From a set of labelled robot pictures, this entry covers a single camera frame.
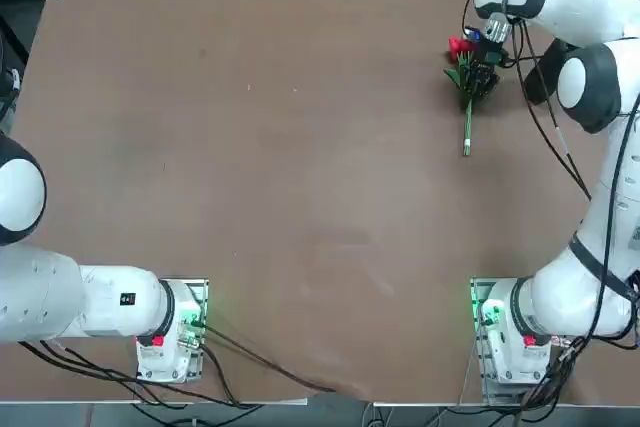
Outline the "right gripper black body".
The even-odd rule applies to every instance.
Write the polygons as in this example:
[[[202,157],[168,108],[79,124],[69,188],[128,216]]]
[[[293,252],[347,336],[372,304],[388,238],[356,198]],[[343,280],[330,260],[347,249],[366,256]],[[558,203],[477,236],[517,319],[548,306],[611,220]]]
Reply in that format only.
[[[481,64],[503,67],[506,62],[506,51],[501,43],[480,40],[475,44],[474,57]]]

